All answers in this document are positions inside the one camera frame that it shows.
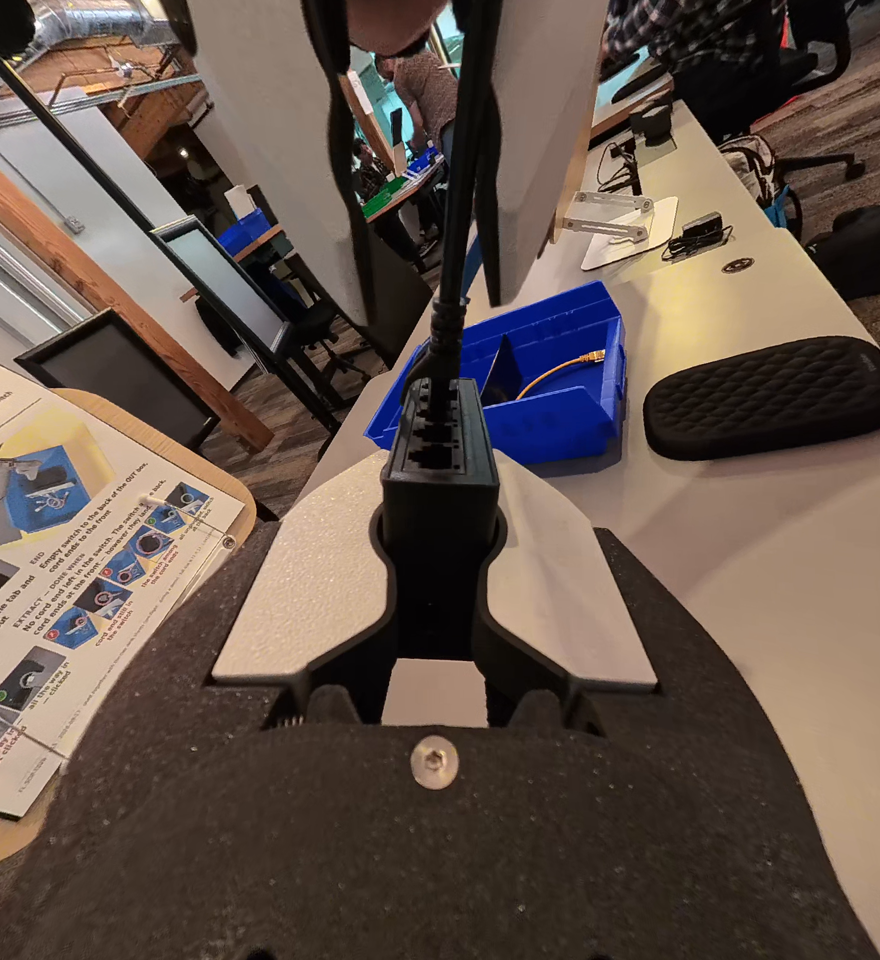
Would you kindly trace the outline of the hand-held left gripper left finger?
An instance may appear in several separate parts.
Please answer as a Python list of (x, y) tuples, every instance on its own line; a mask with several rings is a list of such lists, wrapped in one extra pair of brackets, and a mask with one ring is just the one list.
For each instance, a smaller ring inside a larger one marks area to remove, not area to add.
[(289, 511), (212, 668), (226, 686), (324, 686), (384, 706), (398, 658), (397, 576), (380, 543), (388, 455), (374, 453)]

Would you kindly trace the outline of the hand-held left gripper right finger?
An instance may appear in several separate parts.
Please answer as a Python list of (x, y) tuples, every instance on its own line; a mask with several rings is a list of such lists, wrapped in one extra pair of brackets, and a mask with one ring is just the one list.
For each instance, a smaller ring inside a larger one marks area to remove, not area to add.
[(478, 573), (478, 670), (511, 703), (547, 690), (648, 694), (658, 680), (588, 518), (494, 454), (495, 542)]

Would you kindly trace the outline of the black bag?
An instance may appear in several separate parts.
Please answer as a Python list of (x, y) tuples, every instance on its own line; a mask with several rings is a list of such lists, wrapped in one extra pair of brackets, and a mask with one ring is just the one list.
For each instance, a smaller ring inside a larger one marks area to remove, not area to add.
[(880, 294), (880, 204), (839, 214), (805, 250), (846, 303)]

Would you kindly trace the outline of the black network switch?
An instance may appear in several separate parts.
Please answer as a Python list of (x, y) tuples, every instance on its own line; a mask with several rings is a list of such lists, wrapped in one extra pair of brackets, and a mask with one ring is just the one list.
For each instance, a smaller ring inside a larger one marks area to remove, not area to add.
[(397, 578), (398, 655), (469, 661), (499, 479), (475, 380), (408, 388), (381, 474), (381, 543)]

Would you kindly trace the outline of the silver ventilation duct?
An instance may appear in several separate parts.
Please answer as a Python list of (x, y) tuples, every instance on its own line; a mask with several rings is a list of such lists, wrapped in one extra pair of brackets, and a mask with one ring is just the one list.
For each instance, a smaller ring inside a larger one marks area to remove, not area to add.
[(30, 1), (35, 35), (23, 54), (32, 62), (67, 42), (102, 38), (128, 38), (146, 46), (166, 20), (157, 19), (139, 1)]

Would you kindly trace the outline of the person's right hand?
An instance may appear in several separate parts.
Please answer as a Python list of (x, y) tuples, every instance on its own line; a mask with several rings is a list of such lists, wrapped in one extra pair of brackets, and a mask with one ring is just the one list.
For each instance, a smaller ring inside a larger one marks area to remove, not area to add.
[(347, 1), (350, 43), (385, 57), (418, 51), (446, 1)]

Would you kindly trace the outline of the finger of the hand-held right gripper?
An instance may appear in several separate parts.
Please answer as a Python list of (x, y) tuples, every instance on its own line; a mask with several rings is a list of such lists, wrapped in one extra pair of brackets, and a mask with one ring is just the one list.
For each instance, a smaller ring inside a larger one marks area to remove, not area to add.
[(609, 3), (494, 2), (479, 135), (478, 237), (488, 298), (510, 302), (572, 195), (598, 88)]
[(189, 1), (185, 29), (217, 114), (287, 236), (384, 361), (410, 337), (397, 298), (411, 278), (352, 186), (346, 2)]

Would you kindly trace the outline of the printed instruction poster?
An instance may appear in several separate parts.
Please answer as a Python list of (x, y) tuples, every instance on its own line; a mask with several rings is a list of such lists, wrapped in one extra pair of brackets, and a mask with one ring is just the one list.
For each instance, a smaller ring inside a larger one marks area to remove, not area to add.
[(1, 817), (27, 814), (251, 516), (241, 494), (0, 366)]

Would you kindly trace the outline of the small black clip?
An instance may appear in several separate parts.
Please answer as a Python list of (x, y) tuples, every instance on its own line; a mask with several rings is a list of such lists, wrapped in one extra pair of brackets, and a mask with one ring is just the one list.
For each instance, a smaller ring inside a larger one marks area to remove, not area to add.
[(713, 211), (685, 223), (679, 236), (671, 238), (663, 252), (662, 261), (672, 262), (692, 257), (702, 250), (726, 243), (731, 227), (724, 223), (720, 212)]

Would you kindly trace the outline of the blue plastic bin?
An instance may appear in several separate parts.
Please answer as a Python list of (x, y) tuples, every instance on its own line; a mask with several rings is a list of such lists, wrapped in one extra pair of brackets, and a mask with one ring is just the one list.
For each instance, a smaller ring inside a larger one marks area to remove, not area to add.
[[(398, 375), (365, 435), (393, 446), (406, 380)], [(475, 380), (494, 450), (525, 465), (599, 457), (616, 446), (626, 399), (625, 328), (601, 281), (467, 326), (459, 378)]]
[(261, 208), (256, 207), (252, 213), (219, 234), (217, 241), (231, 257), (237, 258), (242, 250), (254, 244), (270, 229), (269, 218)]

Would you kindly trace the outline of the black textured pad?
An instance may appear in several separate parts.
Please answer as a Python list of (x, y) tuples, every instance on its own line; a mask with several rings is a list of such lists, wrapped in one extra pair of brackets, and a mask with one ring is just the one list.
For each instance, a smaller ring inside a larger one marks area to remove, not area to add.
[(677, 371), (647, 393), (648, 446), (681, 462), (812, 447), (880, 429), (880, 349), (825, 336)]

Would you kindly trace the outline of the wooden pillar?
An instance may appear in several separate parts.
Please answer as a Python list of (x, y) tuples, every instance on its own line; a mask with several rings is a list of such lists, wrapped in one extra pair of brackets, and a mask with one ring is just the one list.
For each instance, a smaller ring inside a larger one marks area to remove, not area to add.
[(274, 433), (1, 171), (0, 225), (90, 306), (118, 313), (248, 451), (270, 444)]

